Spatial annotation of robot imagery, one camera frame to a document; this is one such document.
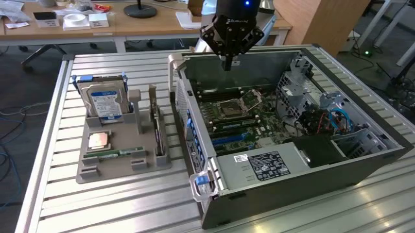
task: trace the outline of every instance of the slotted aluminum workbench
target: slotted aluminum workbench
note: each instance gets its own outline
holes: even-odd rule
[[[370,107],[415,144],[414,125],[324,50],[310,49]],[[357,186],[221,228],[202,230],[169,100],[167,56],[174,52],[178,51],[78,55],[74,60],[63,62],[18,233],[415,232],[414,150]],[[86,108],[74,86],[69,85],[70,76],[119,75],[123,71],[130,78],[130,88],[141,89],[145,99],[149,99],[149,84],[158,86],[159,105],[169,115],[173,168],[78,184],[75,174]],[[317,70],[314,72],[321,86],[330,91],[333,84]],[[141,102],[141,107],[149,107],[149,100]]]

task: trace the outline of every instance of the black lamp base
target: black lamp base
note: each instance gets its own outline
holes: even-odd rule
[[[139,5],[135,4],[126,6],[125,13],[134,18],[150,18],[158,14],[158,10],[149,5],[142,5],[142,9],[139,9]]]

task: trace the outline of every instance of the hard disk drive label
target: hard disk drive label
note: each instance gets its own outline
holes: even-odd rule
[[[257,178],[266,181],[290,174],[290,170],[278,151],[249,157]]]
[[[117,91],[94,92],[91,96],[99,117],[111,120],[122,116],[122,108],[117,102]]]

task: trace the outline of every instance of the motherboard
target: motherboard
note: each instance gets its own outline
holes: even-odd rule
[[[292,138],[276,104],[276,92],[261,88],[207,95],[199,92],[201,112],[218,156],[274,146]]]

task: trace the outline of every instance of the hard drive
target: hard drive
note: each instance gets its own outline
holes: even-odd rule
[[[127,100],[126,75],[74,77],[74,85],[83,98],[89,117],[99,117],[102,123],[114,123],[122,114],[131,112]]]

